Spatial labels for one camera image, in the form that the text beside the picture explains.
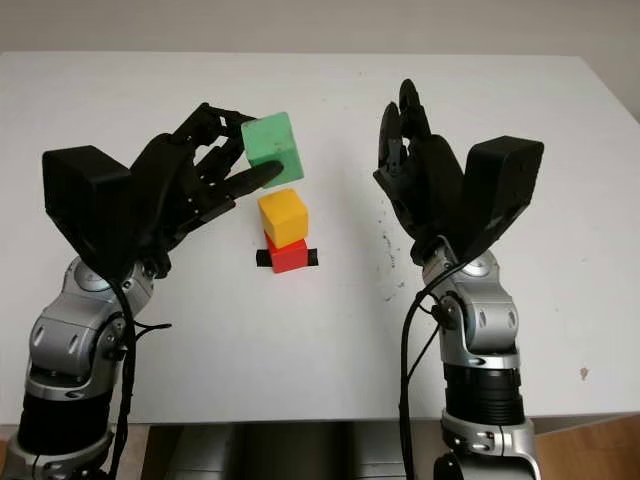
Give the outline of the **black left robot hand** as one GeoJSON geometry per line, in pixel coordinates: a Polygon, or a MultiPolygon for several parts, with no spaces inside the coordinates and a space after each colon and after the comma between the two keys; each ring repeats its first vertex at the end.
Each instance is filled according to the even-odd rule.
{"type": "Polygon", "coordinates": [[[231,173],[245,150],[241,126],[251,119],[202,103],[174,132],[150,140],[130,167],[141,218],[138,260],[154,277],[167,276],[169,252],[189,233],[283,171],[269,160],[231,173]]]}

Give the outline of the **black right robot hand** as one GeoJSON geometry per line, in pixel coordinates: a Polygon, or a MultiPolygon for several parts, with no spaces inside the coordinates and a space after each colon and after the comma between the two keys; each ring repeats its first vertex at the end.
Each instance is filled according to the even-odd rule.
{"type": "Polygon", "coordinates": [[[399,98],[385,108],[374,179],[413,239],[410,255],[422,266],[449,237],[463,172],[449,143],[431,131],[412,80],[401,83],[399,98]]]}

